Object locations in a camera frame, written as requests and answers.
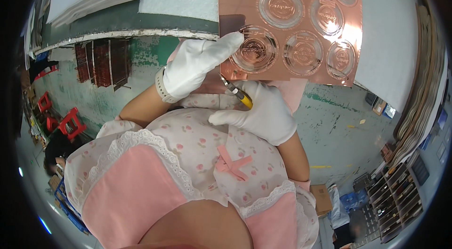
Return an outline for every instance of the pink bow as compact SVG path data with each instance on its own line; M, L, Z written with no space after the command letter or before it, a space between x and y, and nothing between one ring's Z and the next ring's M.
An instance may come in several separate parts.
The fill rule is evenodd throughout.
M237 161L233 161L230 158L229 153L224 145L218 146L217 150L220 153L220 157L217 163L215 164L215 168L219 172L226 172L231 174L232 176L236 177L237 180L239 181L247 181L248 176L241 172L239 168L243 167L247 163L251 163L253 161L253 158L251 156L247 156Z

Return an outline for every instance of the red plastic stool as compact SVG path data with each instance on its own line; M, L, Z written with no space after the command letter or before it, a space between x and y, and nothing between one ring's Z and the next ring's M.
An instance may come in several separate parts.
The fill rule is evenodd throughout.
M73 107L69 113L64 117L64 119L60 122L58 128L61 132L67 136L67 139L72 140L77 134L81 133L86 129L86 124L81 124L80 120L77 118L78 109ZM72 132L68 133L66 129L66 124L69 124L72 128Z
M58 128L58 121L51 116L47 117L47 130L53 132L55 128Z
M39 98L37 105L41 112L47 111L52 106L52 101L49 100L49 94L46 91L41 98Z

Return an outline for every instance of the brown printed panel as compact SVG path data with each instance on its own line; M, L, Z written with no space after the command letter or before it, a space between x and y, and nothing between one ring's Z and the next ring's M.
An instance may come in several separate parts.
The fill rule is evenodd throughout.
M219 0L220 37L241 48L221 65L230 80L289 80L351 86L362 42L361 0Z

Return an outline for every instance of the white glove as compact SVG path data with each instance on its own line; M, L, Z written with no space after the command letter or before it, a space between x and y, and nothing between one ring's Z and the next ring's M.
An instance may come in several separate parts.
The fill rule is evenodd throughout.
M234 85L251 97L253 108L250 111L217 111L209 117L210 123L243 128L273 146L286 142L295 133L297 124L278 88L253 80L241 80Z
M163 85L175 99L187 97L198 89L206 74L237 51L243 34L231 32L218 41L187 40L180 46L174 60L166 65Z

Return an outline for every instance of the green painted floor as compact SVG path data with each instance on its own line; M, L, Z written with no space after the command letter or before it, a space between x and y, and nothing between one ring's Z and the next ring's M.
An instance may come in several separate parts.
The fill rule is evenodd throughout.
M59 71L35 81L36 94L40 97L48 91L53 108L63 116L77 107L86 132L95 137L106 121L113 120L128 101L154 83L155 73L177 44L178 38L172 36L133 38L127 83L132 89L116 92L111 87L79 83L73 49L54 49L51 60L60 61ZM306 85L294 117L311 166L312 184L351 185L354 178L372 172L382 162L379 152L392 141L398 119L377 116L364 101L365 95L357 86Z

